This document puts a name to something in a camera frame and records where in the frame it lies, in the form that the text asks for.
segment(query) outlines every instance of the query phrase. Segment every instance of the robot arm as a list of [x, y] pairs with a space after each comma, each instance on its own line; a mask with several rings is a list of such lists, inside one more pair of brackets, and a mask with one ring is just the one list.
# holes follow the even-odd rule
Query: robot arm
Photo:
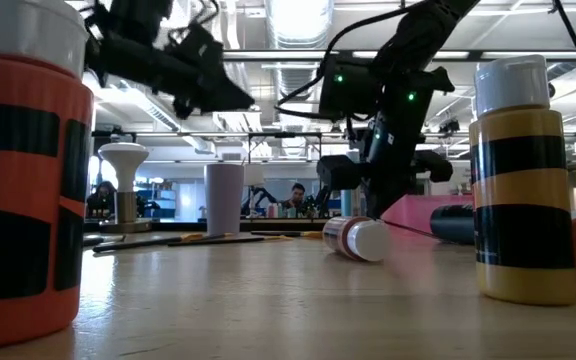
[[[423, 142], [420, 132], [433, 92], [454, 87], [445, 69], [423, 69], [478, 2], [426, 0], [413, 5], [371, 63], [339, 55], [326, 62], [320, 113], [337, 118], [376, 115], [359, 143], [360, 164], [343, 155], [329, 156], [320, 160], [317, 171], [332, 190], [361, 185], [368, 216], [380, 217], [404, 196], [422, 165], [438, 163], [428, 154], [416, 154], [415, 148]], [[441, 170], [443, 176], [436, 176], [441, 180], [452, 175], [452, 168]]]
[[173, 30], [163, 50], [153, 46], [173, 1], [114, 0], [108, 10], [96, 0], [82, 11], [91, 13], [85, 19], [90, 34], [88, 69], [96, 73], [102, 86], [112, 74], [144, 84], [154, 93], [174, 95], [173, 107], [181, 119], [194, 109], [248, 109], [254, 100], [226, 76], [223, 45], [198, 21]]

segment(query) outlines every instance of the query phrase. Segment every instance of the table surface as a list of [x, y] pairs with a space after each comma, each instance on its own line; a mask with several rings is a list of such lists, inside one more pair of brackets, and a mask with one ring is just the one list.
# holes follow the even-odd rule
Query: table surface
[[86, 251], [72, 327], [0, 359], [576, 359], [576, 305], [482, 297], [472, 247], [396, 237], [383, 264], [305, 239]]

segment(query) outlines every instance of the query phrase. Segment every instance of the black stripe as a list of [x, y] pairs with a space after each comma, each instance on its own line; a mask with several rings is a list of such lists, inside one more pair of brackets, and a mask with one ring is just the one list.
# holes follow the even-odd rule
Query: black stripe
[[89, 141], [90, 129], [78, 121], [68, 120], [64, 141], [61, 195], [82, 203], [86, 200]]
[[45, 290], [50, 228], [43, 221], [0, 211], [0, 299]]
[[59, 117], [54, 113], [0, 104], [0, 151], [57, 156]]
[[81, 255], [83, 252], [84, 218], [59, 207], [57, 228], [57, 261], [55, 290], [70, 289], [81, 282]]
[[539, 269], [574, 268], [572, 220], [561, 209], [493, 205], [475, 212], [477, 261]]
[[522, 136], [480, 143], [471, 148], [472, 181], [531, 169], [566, 169], [564, 138]]

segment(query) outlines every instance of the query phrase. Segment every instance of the striped bottle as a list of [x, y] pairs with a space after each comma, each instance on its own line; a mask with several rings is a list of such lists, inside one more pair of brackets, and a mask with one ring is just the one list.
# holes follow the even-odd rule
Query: striped bottle
[[576, 299], [561, 114], [549, 110], [541, 56], [476, 75], [470, 126], [477, 281], [493, 298], [533, 305]]

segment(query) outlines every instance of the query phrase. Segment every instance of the white cap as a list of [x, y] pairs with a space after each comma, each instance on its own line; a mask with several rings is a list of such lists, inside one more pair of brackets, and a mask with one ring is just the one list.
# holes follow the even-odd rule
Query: white cap
[[0, 0], [0, 55], [44, 61], [81, 78], [88, 32], [65, 1]]
[[390, 231], [377, 221], [362, 221], [348, 231], [348, 247], [366, 261], [381, 261], [388, 255]]
[[550, 108], [546, 58], [529, 55], [495, 60], [475, 74], [477, 115], [515, 106]]

